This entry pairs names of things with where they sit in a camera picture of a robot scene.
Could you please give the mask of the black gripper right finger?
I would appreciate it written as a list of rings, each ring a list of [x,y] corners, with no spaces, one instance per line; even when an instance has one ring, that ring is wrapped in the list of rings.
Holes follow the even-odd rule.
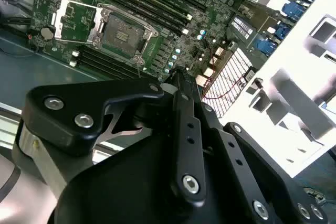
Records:
[[[226,223],[328,223],[318,206],[238,124],[221,125],[190,77],[202,138],[214,154],[215,196]]]

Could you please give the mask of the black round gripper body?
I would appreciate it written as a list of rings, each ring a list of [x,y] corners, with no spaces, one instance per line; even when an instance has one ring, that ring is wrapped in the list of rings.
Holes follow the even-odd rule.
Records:
[[[196,118],[201,125],[200,117]],[[226,223],[215,196],[214,154],[202,138],[206,195],[188,205],[171,192],[173,144],[153,133],[77,175],[61,194],[54,223]]]

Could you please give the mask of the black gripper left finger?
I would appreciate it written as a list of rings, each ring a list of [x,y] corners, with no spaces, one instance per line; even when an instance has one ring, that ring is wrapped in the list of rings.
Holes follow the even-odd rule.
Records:
[[[188,205],[205,201],[201,126],[190,74],[175,68],[164,83],[151,78],[40,86],[22,115],[22,150],[55,196],[92,165],[94,147],[143,129],[173,144],[172,194]]]

